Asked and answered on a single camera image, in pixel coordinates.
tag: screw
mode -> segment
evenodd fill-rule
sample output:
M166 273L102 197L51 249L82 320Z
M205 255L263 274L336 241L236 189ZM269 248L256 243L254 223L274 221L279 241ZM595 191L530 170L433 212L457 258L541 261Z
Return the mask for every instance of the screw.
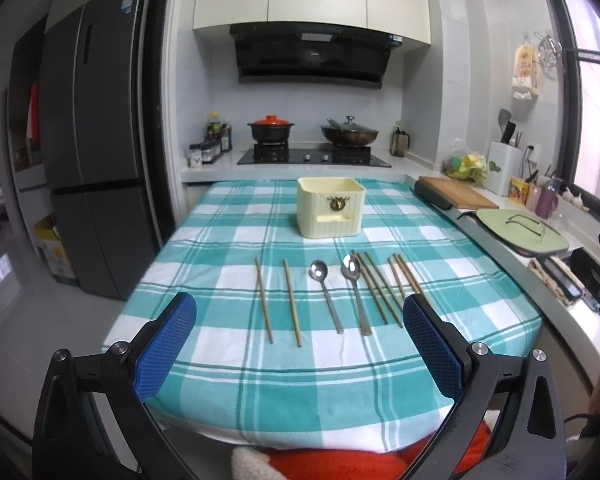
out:
M64 361L66 359L66 357L69 355L69 352L67 350L65 350L64 348L56 350L54 352L54 356L53 356L53 360L54 361Z
M539 348L536 348L531 355L536 361L546 361L546 354Z
M471 345L471 350L478 355L485 355L489 352L489 347L484 343L474 343Z
M129 350L129 343L126 341L118 341L109 347L113 355L122 355Z

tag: gray refrigerator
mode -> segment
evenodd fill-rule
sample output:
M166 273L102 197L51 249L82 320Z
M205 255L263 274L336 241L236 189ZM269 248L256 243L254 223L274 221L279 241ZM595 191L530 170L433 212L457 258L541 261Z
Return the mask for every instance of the gray refrigerator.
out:
M139 135L143 0L91 0L45 35L40 142L80 287L126 299L158 251Z

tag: refrigerator handle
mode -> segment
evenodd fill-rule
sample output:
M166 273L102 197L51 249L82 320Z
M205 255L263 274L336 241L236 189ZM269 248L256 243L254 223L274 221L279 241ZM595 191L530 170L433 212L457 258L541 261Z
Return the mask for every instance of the refrigerator handle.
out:
M84 35L84 48L82 50L82 64L86 65L89 62L89 47L91 46L91 29L93 23L87 26L87 32Z

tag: wooden cutting board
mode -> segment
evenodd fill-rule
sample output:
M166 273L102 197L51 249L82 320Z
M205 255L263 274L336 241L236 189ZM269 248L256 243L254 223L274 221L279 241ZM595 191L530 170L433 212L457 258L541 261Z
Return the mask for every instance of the wooden cutting board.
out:
M421 176L419 180L435 189L456 209L498 209L498 205L483 197L469 184L435 176Z

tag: stove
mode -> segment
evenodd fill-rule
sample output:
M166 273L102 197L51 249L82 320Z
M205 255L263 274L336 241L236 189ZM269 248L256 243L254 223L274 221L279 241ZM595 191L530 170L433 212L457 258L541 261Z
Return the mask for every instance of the stove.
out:
M290 148L285 144L256 144L242 156L238 164L339 164L390 168L391 165L371 155L368 146L335 146Z

